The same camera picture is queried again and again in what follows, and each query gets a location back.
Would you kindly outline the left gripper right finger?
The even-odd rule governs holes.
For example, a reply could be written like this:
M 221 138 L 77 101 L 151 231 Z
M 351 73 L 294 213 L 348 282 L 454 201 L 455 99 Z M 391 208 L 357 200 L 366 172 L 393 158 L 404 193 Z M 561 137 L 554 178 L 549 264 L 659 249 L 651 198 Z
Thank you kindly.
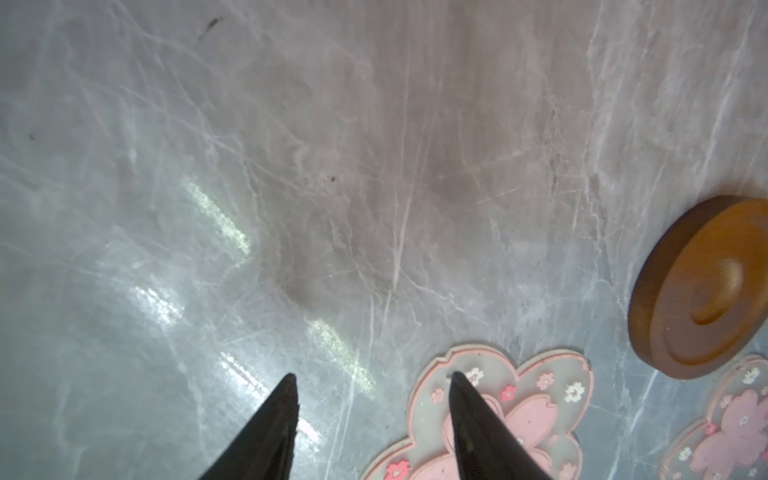
M 451 377 L 449 407 L 460 479 L 549 478 L 460 371 Z

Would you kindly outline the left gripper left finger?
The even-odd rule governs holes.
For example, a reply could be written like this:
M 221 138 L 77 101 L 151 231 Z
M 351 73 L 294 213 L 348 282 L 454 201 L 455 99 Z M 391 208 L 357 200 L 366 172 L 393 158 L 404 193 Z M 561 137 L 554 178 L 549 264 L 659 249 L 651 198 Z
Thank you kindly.
M 287 480 L 299 420 L 296 376 L 286 374 L 201 480 Z

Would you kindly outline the pink flower coaster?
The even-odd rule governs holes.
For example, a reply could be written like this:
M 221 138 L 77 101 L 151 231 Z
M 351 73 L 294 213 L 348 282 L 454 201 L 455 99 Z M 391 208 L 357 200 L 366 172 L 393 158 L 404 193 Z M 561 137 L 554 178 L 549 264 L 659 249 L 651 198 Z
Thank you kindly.
M 567 349 L 537 355 L 519 367 L 481 344 L 449 349 L 422 371 L 407 408 L 407 436 L 365 469 L 365 479 L 456 479 L 449 409 L 454 372 L 463 373 L 525 451 L 553 479 L 577 479 L 582 448 L 573 431 L 593 394 L 587 359 Z
M 767 359 L 748 355 L 713 389 L 704 416 L 667 448 L 661 479 L 767 477 Z

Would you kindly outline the brown wooden coaster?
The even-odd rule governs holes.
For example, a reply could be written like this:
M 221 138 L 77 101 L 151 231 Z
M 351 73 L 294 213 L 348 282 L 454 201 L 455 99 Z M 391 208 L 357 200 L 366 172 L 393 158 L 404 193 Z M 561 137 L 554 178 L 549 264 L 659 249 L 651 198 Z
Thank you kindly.
M 647 257 L 628 309 L 640 359 L 689 380 L 730 361 L 767 318 L 767 201 L 722 195 L 676 220 Z

